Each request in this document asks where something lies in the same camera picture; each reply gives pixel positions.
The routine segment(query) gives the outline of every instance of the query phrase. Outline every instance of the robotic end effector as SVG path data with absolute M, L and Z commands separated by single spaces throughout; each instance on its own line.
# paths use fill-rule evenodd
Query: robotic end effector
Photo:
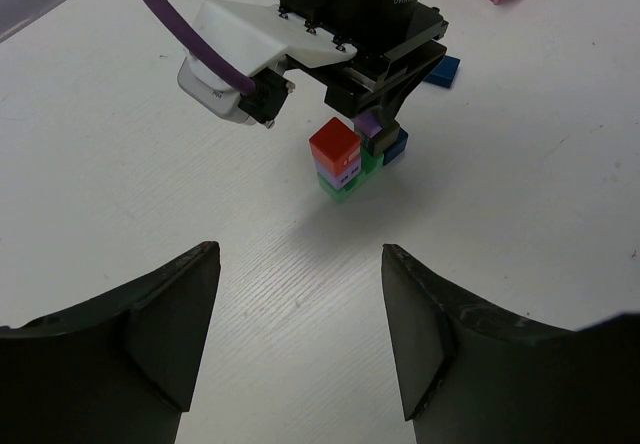
M 190 55 L 178 82 L 223 119 L 270 128 L 300 69 L 327 87 L 325 102 L 353 118 L 378 109 L 393 121 L 406 97 L 444 57 L 448 23 L 418 0 L 279 0 L 263 7 L 208 0 L 194 27 L 256 85 L 252 93 Z

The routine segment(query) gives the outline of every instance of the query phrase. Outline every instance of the white surface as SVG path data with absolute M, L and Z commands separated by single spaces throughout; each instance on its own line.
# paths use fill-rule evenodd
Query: white surface
M 333 34 L 317 29 L 307 32 L 305 20 L 290 13 L 283 19 L 278 4 L 260 6 L 246 2 L 206 0 L 194 27 L 218 54 L 240 72 L 255 76 L 262 69 L 275 66 L 285 56 L 312 69 L 353 59 L 357 49 L 350 44 L 339 51 Z M 232 87 L 212 73 L 193 56 L 187 57 L 193 73 L 218 91 Z
M 195 16 L 203 0 L 172 1 Z M 68 1 L 0 46 L 2 321 L 217 239 L 178 442 L 409 444 L 384 242 L 543 322 L 638 310 L 640 0 L 510 1 L 423 0 L 451 22 L 458 80 L 408 99 L 408 155 L 343 206 L 307 144 L 333 115 L 319 84 L 292 74 L 272 131 L 217 123 L 138 0 Z

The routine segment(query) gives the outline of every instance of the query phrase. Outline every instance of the green block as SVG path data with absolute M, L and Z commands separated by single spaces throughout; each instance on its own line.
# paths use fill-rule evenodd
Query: green block
M 372 175 L 382 169 L 384 154 L 380 154 L 378 157 L 372 157 L 364 147 L 361 147 L 360 156 L 362 157 L 362 170 L 360 174 L 339 191 L 336 191 L 335 188 L 318 173 L 320 187 L 322 187 L 334 201 L 344 202 L 347 197 L 353 194 L 355 190 L 364 184 Z

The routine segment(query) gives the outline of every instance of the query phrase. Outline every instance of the blue block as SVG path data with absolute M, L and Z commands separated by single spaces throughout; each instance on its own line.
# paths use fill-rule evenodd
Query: blue block
M 409 139 L 409 134 L 407 131 L 400 128 L 400 134 L 398 134 L 398 139 L 394 142 L 391 147 L 389 147 L 386 151 L 384 151 L 384 160 L 382 164 L 386 166 L 391 161 L 393 161 L 396 157 L 404 152 L 407 148 L 407 140 Z
M 459 65 L 460 59 L 451 56 L 444 56 L 444 59 L 433 71 L 431 71 L 431 74 L 424 78 L 424 82 L 451 89 L 451 85 L 453 84 L 453 80 L 456 78 Z

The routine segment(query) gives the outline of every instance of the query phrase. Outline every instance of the black cylinder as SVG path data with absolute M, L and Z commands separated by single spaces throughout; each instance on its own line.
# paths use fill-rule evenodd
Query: black cylinder
M 341 37 L 367 47 L 402 42 L 418 0 L 334 0 L 321 15 Z

